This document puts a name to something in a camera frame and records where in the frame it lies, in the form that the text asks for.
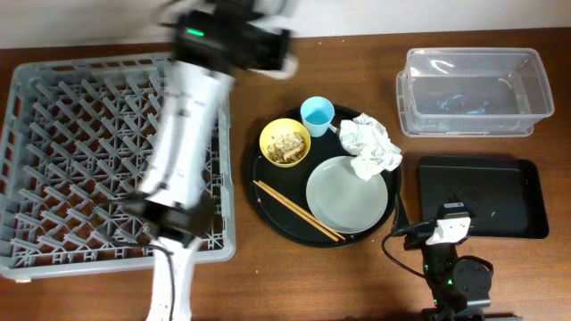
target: gray dish rack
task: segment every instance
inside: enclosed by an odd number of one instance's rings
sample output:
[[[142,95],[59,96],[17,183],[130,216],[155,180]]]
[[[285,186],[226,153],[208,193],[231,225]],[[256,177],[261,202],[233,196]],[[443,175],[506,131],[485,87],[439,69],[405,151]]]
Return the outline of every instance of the gray dish rack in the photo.
[[[35,62],[13,73],[0,144],[0,274],[19,282],[151,268],[149,225],[119,199],[137,188],[153,150],[168,53]],[[236,251],[228,100],[205,155],[216,202],[197,262]]]

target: yellow bowl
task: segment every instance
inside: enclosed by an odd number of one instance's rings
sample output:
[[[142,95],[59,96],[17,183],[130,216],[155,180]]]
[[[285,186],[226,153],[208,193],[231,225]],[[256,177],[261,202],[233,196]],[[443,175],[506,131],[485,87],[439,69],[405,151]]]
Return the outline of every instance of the yellow bowl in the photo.
[[[302,135],[303,140],[305,141],[305,154],[297,161],[289,164],[279,164],[274,162],[268,157],[268,146],[272,144],[272,136],[278,137],[283,134],[298,132]],[[290,168],[292,166],[297,165],[300,161],[303,161],[305,156],[307,156],[308,152],[310,152],[311,148],[311,137],[310,132],[307,131],[304,125],[301,122],[295,121],[293,119],[276,119],[270,122],[260,134],[260,149],[261,153],[264,154],[266,159],[270,161],[272,164],[280,167],[280,168]]]

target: crumpled paper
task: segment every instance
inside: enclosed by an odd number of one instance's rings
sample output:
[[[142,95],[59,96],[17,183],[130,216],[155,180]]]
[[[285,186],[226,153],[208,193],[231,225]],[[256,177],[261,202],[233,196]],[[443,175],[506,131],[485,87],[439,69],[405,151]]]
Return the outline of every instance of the crumpled paper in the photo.
[[[401,164],[401,149],[391,143],[385,126],[364,113],[353,120],[342,120],[339,138],[343,148],[357,156],[351,160],[351,166],[364,181]]]

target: wooden table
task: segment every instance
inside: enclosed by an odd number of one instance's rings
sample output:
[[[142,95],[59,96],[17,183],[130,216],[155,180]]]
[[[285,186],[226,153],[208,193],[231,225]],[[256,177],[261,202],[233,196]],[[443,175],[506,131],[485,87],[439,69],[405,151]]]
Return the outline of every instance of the wooden table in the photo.
[[[555,114],[527,138],[408,138],[396,112],[395,77],[407,51],[424,46],[532,47],[550,79]],[[0,51],[0,101],[7,99],[12,70],[23,62],[168,51],[161,45],[112,45]],[[243,188],[245,149],[280,112],[322,95],[376,117],[404,153],[402,196],[411,220],[419,220],[416,168],[428,154],[513,156],[540,170],[549,213],[545,240],[472,238],[459,254],[490,260],[492,306],[526,320],[571,319],[571,29],[455,32],[294,41],[298,74],[287,81],[239,72],[231,96],[232,171],[237,253],[224,263],[200,265],[194,274],[195,319],[340,320],[394,319],[432,306],[425,282],[400,269],[380,250],[383,226],[362,243],[318,250],[286,240],[257,216]],[[420,268],[419,252],[403,252],[402,239],[388,248]],[[151,298],[152,271],[35,280],[0,281],[3,320],[142,320]]]

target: blue cup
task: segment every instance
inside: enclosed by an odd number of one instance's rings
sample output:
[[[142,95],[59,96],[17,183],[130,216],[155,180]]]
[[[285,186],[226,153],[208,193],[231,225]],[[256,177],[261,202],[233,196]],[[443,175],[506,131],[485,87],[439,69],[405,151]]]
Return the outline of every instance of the blue cup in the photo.
[[[323,97],[311,97],[302,104],[302,123],[311,137],[321,137],[335,116],[333,104]]]

